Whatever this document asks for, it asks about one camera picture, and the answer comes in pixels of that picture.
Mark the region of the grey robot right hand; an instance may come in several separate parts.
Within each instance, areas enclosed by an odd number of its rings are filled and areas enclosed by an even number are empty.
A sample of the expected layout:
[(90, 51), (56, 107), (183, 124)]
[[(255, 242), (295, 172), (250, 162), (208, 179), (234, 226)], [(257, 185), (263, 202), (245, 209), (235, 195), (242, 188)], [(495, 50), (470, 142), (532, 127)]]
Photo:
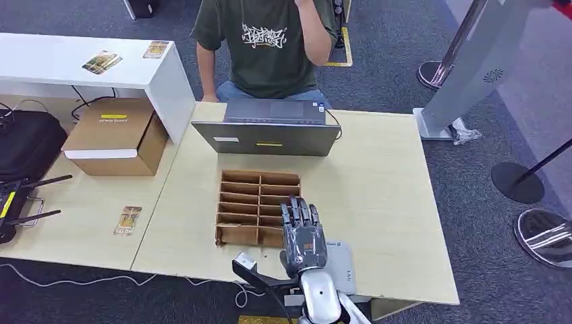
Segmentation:
[(290, 278), (307, 269), (325, 267), (328, 254), (323, 226), (315, 205), (295, 195), (280, 204), (283, 218), (283, 250), (280, 260)]

